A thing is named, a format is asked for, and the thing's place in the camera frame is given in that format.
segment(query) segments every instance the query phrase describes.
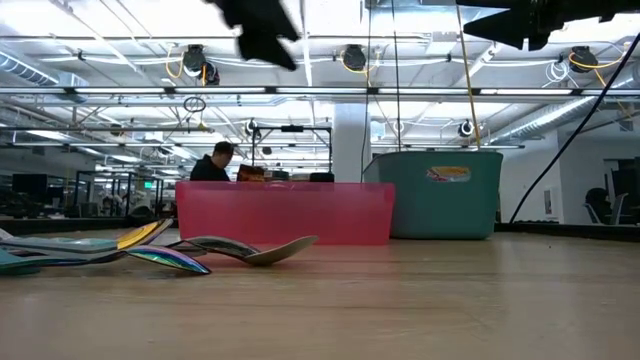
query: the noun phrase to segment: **dark hair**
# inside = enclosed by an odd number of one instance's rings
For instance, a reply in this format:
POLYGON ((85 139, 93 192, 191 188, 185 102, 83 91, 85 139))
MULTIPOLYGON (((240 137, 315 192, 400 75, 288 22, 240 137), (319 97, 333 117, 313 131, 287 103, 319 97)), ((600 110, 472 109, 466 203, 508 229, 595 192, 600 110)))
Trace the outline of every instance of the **dark hair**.
POLYGON ((220 141, 213 149, 213 153, 233 156, 233 144, 227 141, 220 141))

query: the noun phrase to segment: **pipe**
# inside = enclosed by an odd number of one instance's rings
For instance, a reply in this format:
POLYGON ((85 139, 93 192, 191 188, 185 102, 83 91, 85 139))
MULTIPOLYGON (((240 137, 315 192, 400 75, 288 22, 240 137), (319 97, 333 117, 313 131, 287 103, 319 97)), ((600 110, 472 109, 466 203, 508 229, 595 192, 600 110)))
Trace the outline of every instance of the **pipe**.
MULTIPOLYGON (((640 87, 640 62, 628 65, 616 79, 612 89, 634 89, 640 87)), ((597 96, 573 100, 560 105, 549 105, 502 128, 483 143, 499 143, 518 138, 540 135, 585 116, 596 102, 597 96)))
POLYGON ((69 7, 66 4, 59 3, 58 0, 49 0, 49 2, 51 2, 55 7, 60 9, 60 11, 64 12, 69 17, 73 18, 82 26, 84 26, 89 32, 91 32, 95 40, 98 40, 99 42, 101 42, 105 47, 109 49, 109 51, 111 51, 113 55, 115 55, 118 59, 124 61, 131 69, 133 69, 133 71, 140 74, 143 78, 145 78, 152 84, 155 84, 155 82, 151 80, 151 78, 149 78, 149 76, 147 76, 147 74, 145 74, 144 71, 142 71, 140 68, 138 68, 138 66, 136 66, 129 59, 127 59, 126 56, 124 56, 120 51, 118 51, 118 49, 113 47, 113 45, 111 45, 104 37, 102 37, 102 35, 100 35, 97 31, 95 31, 89 24, 85 23, 82 19, 80 19, 80 17, 74 14, 73 9, 71 7, 69 7))

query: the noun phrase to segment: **wall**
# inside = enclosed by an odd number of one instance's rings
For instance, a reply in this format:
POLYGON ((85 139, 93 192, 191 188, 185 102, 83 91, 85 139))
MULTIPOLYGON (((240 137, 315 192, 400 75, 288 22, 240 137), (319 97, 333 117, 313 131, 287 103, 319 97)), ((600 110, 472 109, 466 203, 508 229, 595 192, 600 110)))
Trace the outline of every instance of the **wall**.
MULTIPOLYGON (((563 129, 561 136, 567 136, 563 129)), ((610 174, 606 160, 633 159, 640 156, 640 138, 621 133, 617 125, 607 126, 578 136, 560 158, 562 201, 567 224, 591 224, 582 206, 589 189, 606 188, 605 174, 610 174)))
MULTIPOLYGON (((500 176, 500 212, 502 222, 508 222, 518 203, 533 181, 542 173, 558 152, 555 131, 543 140, 525 141, 522 150, 503 151, 504 160, 500 176)), ((563 223, 563 199, 560 186, 560 166, 555 165, 527 198, 516 220, 559 221, 563 223), (545 190, 551 190, 552 214, 545 213, 545 190)))

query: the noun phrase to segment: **black cable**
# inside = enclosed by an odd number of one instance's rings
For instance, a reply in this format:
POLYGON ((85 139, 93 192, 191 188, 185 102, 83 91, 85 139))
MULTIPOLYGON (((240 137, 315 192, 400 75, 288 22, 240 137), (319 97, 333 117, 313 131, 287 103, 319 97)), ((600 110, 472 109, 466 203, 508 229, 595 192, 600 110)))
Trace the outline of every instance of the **black cable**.
POLYGON ((607 85, 602 90, 602 93, 600 94, 600 96, 598 96, 598 99, 596 100, 595 104, 593 104, 593 107, 591 108, 591 111, 589 111, 589 114, 587 114, 587 116, 584 118, 584 120, 582 120, 580 125, 578 125, 578 127, 571 134, 571 136, 569 137, 567 142, 565 142, 564 145, 562 145, 562 148, 560 149, 560 151, 558 151, 556 156, 553 157, 553 160, 551 160, 551 163, 549 163, 549 165, 547 165, 547 167, 544 169, 542 174, 540 174, 540 176, 538 176, 536 181, 533 182, 533 185, 531 185, 529 187, 529 189, 527 190, 527 192, 524 194, 524 196, 522 197, 522 200, 520 200, 520 203, 518 204, 518 207, 516 208, 516 211, 511 216, 511 220, 509 220, 510 224, 513 224, 513 222, 516 219, 516 216, 518 215, 518 212, 520 212, 520 209, 522 208, 522 205, 524 205, 524 202, 527 200, 527 198, 529 197, 529 195, 531 194, 533 189, 536 187, 536 185, 538 185, 540 180, 542 180, 542 178, 545 175, 547 175, 549 170, 551 170, 553 165, 555 165, 555 163, 558 161, 558 159, 564 153, 564 151, 567 150, 567 148, 573 142, 573 140, 576 138, 576 136, 578 136, 578 134, 580 134, 580 131, 582 131, 582 128, 584 128, 584 126, 587 125, 589 120, 591 120, 593 115, 596 113, 596 111, 600 107, 600 104, 604 100, 604 97, 607 95, 607 92, 609 92, 609 89, 611 89, 611 86, 613 86, 613 83, 616 81, 616 78, 618 77, 618 75, 620 75, 620 72, 622 71, 622 69, 624 69, 624 66, 627 64, 627 62, 631 58, 631 54, 633 54, 634 50, 636 49, 636 46, 638 46, 638 42, 640 42, 640 33, 638 33, 638 35, 636 36, 635 40, 633 40, 633 43, 631 44, 631 46, 627 50, 627 53, 625 54, 624 58, 620 62, 620 65, 618 65, 618 68, 616 69, 616 71, 611 76, 611 79, 609 79, 609 82, 607 83, 607 85))
POLYGON ((396 103, 398 106, 398 152, 402 151, 400 124, 400 66, 398 65, 398 33, 396 32, 396 4, 391 0, 391 21, 393 23, 393 46, 396 50, 396 103))
POLYGON ((373 11, 369 9, 369 34, 367 36, 367 94, 364 100, 364 131, 362 134, 362 151, 360 151, 360 182, 364 182, 364 149, 367 143, 367 134, 369 133, 369 79, 371 70, 371 22, 373 20, 373 11))

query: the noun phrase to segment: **exposed duct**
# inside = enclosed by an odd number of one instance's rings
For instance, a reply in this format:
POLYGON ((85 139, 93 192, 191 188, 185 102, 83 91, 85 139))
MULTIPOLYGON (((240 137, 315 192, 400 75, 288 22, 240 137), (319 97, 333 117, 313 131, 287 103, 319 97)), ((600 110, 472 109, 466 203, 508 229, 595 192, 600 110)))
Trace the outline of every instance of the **exposed duct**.
POLYGON ((38 86, 55 86, 59 80, 34 66, 27 64, 20 56, 0 47, 0 70, 16 75, 38 86))
MULTIPOLYGON (((69 72, 47 72, 29 64, 27 57, 0 45, 0 70, 15 75, 37 86, 89 86, 89 83, 76 74, 69 72)), ((63 100, 82 103, 87 98, 80 95, 57 96, 63 100)))
MULTIPOLYGON (((623 69, 611 88, 640 88, 640 61, 623 69)), ((596 99, 597 96, 588 96, 564 104, 546 106, 491 134, 491 139, 485 138, 483 142, 494 144, 543 134, 586 116, 596 99)))

